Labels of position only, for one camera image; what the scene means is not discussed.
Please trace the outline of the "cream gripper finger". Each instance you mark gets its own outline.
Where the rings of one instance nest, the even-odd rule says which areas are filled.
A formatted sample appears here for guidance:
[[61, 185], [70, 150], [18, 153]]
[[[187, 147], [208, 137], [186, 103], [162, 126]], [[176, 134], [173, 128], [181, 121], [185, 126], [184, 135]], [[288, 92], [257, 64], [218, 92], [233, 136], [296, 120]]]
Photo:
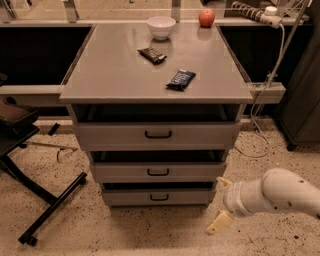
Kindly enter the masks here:
[[229, 186], [232, 184], [232, 182], [224, 177], [217, 177], [217, 181], [220, 182], [224, 187]]
[[219, 210], [214, 220], [206, 228], [208, 235], [216, 235], [234, 222], [233, 215], [226, 210]]

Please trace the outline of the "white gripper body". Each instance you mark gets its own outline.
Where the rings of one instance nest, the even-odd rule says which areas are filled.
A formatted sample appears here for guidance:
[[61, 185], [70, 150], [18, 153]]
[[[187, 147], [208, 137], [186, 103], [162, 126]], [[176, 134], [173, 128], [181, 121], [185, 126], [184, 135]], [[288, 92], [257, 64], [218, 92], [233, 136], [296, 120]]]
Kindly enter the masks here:
[[223, 203], [229, 212], [238, 217], [262, 212], [266, 199], [262, 193], [261, 180], [232, 183], [225, 191]]

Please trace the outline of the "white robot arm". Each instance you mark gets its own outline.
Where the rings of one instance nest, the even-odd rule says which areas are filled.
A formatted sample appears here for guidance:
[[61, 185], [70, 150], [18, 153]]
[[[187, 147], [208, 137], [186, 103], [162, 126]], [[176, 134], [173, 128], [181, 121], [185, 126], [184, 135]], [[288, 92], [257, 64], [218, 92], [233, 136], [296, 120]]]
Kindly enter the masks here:
[[226, 187], [223, 195], [226, 209], [217, 212], [206, 229], [208, 235], [230, 226], [236, 217], [261, 212], [299, 212], [320, 219], [320, 189], [287, 169], [273, 168], [248, 182], [231, 182], [223, 177], [217, 180]]

